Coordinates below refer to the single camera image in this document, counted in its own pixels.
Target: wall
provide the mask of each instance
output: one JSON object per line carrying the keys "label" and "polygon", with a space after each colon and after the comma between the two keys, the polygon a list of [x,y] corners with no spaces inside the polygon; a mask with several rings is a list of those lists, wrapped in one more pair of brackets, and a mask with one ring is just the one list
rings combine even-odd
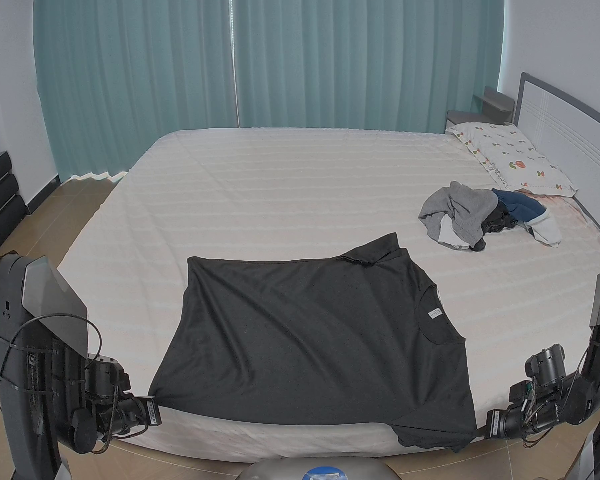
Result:
{"label": "wall", "polygon": [[26,203],[57,174],[36,90],[32,11],[33,0],[0,0],[0,151]]}
{"label": "wall", "polygon": [[600,112],[600,0],[505,0],[500,90],[522,71]]}

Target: curtain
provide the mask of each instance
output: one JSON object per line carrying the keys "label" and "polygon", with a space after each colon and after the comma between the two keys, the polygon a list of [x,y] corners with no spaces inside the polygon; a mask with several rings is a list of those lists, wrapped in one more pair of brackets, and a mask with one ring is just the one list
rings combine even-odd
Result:
{"label": "curtain", "polygon": [[179,129],[237,125],[228,0],[34,0],[60,178],[128,170]]}
{"label": "curtain", "polygon": [[496,86],[504,0],[233,0],[240,125],[442,132]]}

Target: white pillow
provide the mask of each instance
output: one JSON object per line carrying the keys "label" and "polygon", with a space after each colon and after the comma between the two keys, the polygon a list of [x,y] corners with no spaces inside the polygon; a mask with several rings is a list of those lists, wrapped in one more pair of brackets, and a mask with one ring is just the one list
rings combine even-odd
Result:
{"label": "white pillow", "polygon": [[461,123],[449,128],[504,190],[573,197],[577,188],[513,124]]}

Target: blue round logo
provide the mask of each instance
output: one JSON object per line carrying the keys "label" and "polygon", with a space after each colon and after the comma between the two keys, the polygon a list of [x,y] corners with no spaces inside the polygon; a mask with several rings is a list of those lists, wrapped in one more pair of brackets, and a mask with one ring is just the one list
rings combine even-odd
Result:
{"label": "blue round logo", "polygon": [[302,480],[347,480],[347,476],[338,468],[320,466],[307,471]]}

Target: bed sheet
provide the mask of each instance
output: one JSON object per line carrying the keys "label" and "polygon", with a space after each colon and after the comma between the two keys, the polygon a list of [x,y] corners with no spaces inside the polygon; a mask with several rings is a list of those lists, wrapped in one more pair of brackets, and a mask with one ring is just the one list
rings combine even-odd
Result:
{"label": "bed sheet", "polygon": [[[240,260],[332,257],[387,233],[438,284],[466,338],[478,426],[506,407],[524,362],[561,343],[572,371],[587,346],[600,233],[575,204],[542,203],[564,240],[546,247],[522,228],[458,252],[428,238],[424,200],[453,180],[493,181],[455,137],[338,129],[209,129],[158,140],[119,182],[59,266],[104,339],[102,353],[146,395],[182,311],[190,256]],[[97,338],[89,330],[89,349]],[[384,456],[416,450],[366,423],[283,426],[162,409],[135,443],[231,461],[281,456]]]}

